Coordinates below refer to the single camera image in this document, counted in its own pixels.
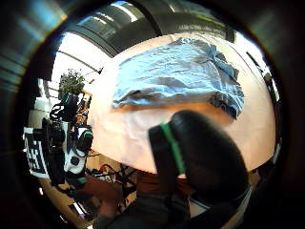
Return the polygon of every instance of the folded shirt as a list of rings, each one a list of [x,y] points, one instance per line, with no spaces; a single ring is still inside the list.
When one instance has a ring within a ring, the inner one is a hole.
[[[237,75],[215,45],[179,38],[120,64],[112,106],[210,102],[237,118],[244,106]]]

